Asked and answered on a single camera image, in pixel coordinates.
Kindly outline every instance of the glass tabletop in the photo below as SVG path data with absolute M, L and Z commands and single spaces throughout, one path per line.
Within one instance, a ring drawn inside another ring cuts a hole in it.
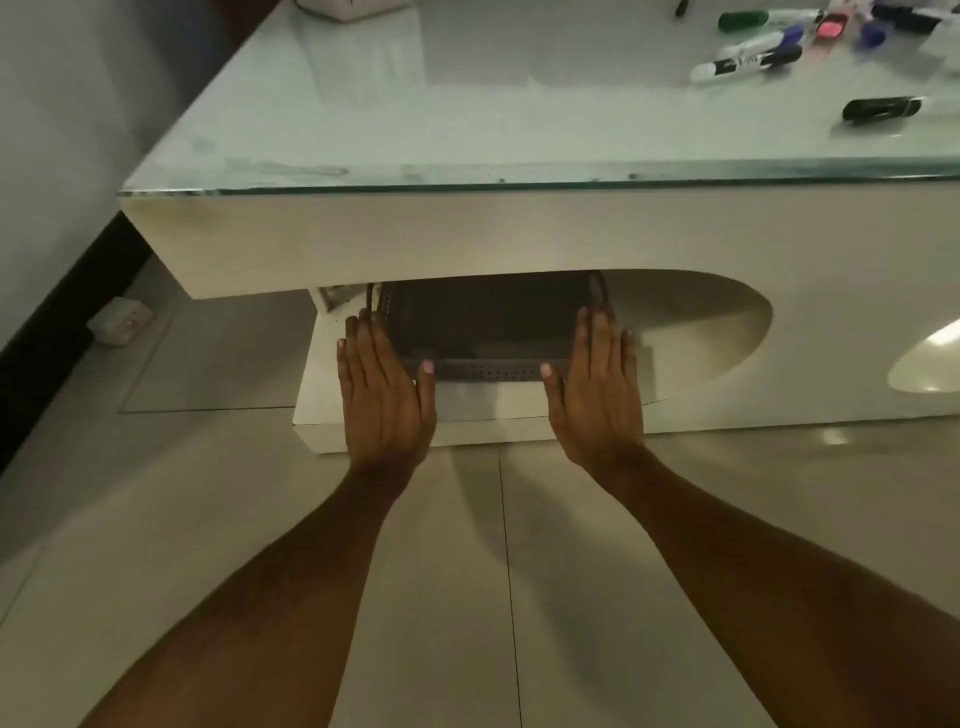
M 721 10 L 756 0 L 675 5 L 422 0 L 344 25 L 282 0 L 121 194 L 960 177 L 958 115 L 840 123 L 855 98 L 958 92 L 922 36 L 860 51 L 852 21 L 791 66 L 692 84 L 742 38 Z

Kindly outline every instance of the black baseboard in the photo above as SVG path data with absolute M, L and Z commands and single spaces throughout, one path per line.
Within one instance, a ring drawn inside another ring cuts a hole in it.
M 0 352 L 0 473 L 90 345 L 86 322 L 127 290 L 149 256 L 118 213 Z

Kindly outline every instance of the floor tile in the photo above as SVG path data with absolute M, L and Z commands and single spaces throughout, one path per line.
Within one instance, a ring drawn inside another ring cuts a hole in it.
M 434 449 L 373 556 L 335 728 L 518 728 L 496 448 Z
M 26 546 L 0 560 L 0 628 L 36 563 L 41 544 Z
M 652 447 L 717 496 L 960 617 L 960 419 L 664 435 Z
M 50 416 L 119 412 L 157 342 L 187 300 L 155 256 L 147 260 L 126 295 L 149 306 L 153 320 L 126 347 L 91 344 L 48 408 Z
M 294 406 L 316 317 L 306 291 L 189 300 L 124 410 Z
M 661 435 L 691 481 L 960 616 L 960 420 Z M 503 449 L 526 728 L 770 726 L 645 532 L 556 444 Z
M 524 728 L 773 726 L 646 533 L 556 443 L 502 472 Z
M 4 725 L 76 725 L 166 629 L 331 492 L 347 460 L 312 455 L 291 416 L 112 415 L 36 434 L 44 442 L 14 462 L 11 487 L 0 483 L 0 532 L 17 514 L 36 521 L 6 551 L 50 533 L 0 628 Z M 42 446 L 56 457 L 41 461 Z M 486 546 L 503 544 L 496 452 L 478 451 L 459 477 L 451 457 L 431 456 L 385 526 L 341 725 L 516 715 L 509 585 Z M 463 665 L 465 654 L 482 659 Z

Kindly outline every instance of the white wall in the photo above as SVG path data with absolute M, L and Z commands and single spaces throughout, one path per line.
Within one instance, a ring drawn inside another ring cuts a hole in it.
M 227 56 L 204 0 L 0 4 L 0 347 Z

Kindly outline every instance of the glass edge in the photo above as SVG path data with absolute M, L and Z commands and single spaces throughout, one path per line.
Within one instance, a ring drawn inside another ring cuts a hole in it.
M 136 177 L 118 192 L 135 197 L 227 197 L 245 195 L 318 195 L 366 192 L 464 192 L 535 189 L 670 189 L 768 186 L 781 184 L 856 184 L 873 182 L 950 182 L 960 180 L 960 158 L 804 159 L 770 162 L 616 162 L 589 164 L 475 165 L 351 170 L 315 184 L 237 184 L 216 186 L 144 186 Z

